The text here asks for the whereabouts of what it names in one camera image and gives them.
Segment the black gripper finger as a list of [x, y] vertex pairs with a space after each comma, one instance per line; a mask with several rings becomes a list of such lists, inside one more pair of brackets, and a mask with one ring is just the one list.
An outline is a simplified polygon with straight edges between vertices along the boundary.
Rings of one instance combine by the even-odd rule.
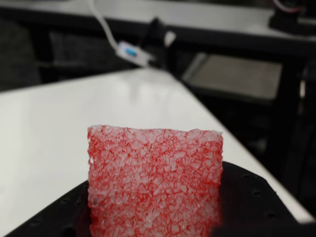
[[223, 226], [298, 223], [264, 178], [226, 161], [220, 203]]
[[7, 234], [8, 237], [90, 237], [87, 181]]

